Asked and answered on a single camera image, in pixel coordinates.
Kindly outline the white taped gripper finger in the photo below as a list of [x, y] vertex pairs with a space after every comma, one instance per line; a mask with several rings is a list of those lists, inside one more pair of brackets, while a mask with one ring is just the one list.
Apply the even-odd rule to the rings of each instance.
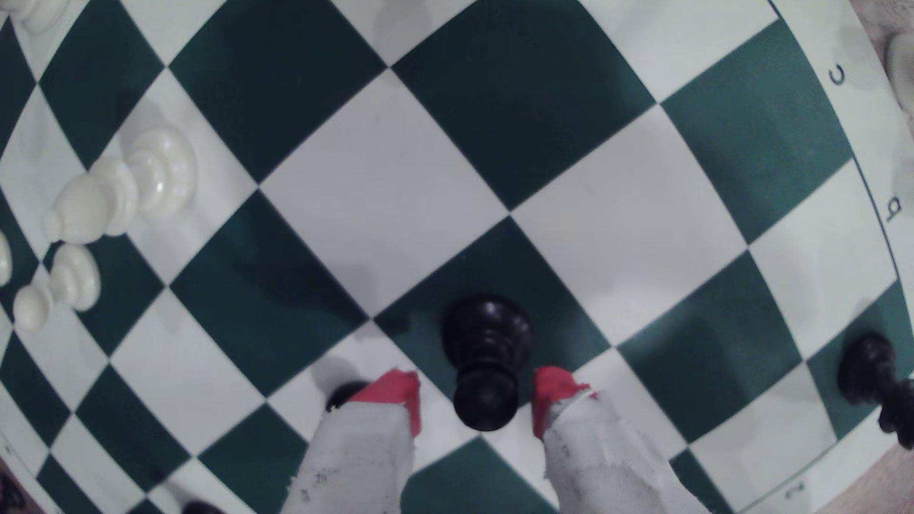
[[417, 371], [391, 369], [325, 415], [282, 513], [400, 513], [421, 431]]
[[606, 391], [556, 366], [533, 383], [533, 433], [561, 513], [709, 513]]

